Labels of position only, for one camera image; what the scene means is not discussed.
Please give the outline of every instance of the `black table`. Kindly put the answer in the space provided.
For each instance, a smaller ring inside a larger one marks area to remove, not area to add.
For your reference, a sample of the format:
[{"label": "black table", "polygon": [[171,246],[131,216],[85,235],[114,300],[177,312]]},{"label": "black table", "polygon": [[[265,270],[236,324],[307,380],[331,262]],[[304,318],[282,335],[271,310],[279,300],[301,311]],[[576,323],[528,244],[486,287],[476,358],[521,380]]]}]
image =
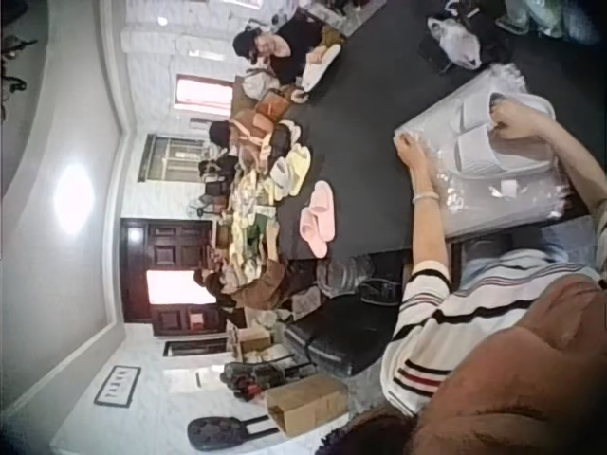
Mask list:
[{"label": "black table", "polygon": [[[300,194],[278,208],[287,258],[312,257],[299,220],[320,179],[336,198],[332,257],[411,246],[410,180],[395,154],[394,130],[475,76],[461,68],[438,75],[419,56],[426,7],[423,0],[390,0],[348,40],[308,104],[287,112],[303,126],[313,156]],[[605,64],[599,55],[537,36],[510,41],[529,90],[549,99],[559,121],[604,165]]]}]

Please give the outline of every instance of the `ceiling light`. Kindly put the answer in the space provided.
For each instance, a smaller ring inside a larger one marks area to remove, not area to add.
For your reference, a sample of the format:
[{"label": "ceiling light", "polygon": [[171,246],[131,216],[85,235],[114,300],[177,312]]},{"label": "ceiling light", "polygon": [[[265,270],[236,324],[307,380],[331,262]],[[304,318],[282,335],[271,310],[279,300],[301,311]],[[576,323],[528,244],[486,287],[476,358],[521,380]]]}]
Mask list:
[{"label": "ceiling light", "polygon": [[200,57],[201,59],[216,60],[223,62],[226,60],[226,56],[223,54],[217,54],[216,52],[209,52],[208,50],[191,50],[188,52],[190,57]]},{"label": "ceiling light", "polygon": [[69,234],[77,233],[93,210],[95,195],[86,171],[79,164],[65,168],[55,189],[55,214]]}]

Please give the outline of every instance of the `black cap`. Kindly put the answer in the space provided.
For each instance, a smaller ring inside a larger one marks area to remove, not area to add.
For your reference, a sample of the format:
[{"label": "black cap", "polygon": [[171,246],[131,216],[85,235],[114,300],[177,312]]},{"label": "black cap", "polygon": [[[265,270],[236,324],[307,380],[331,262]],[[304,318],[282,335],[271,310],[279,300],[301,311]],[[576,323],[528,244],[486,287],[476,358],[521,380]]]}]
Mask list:
[{"label": "black cap", "polygon": [[259,28],[251,30],[241,31],[236,35],[232,42],[234,52],[238,57],[244,57],[249,59],[253,64],[257,62],[257,46],[255,45],[255,38],[260,34]]}]

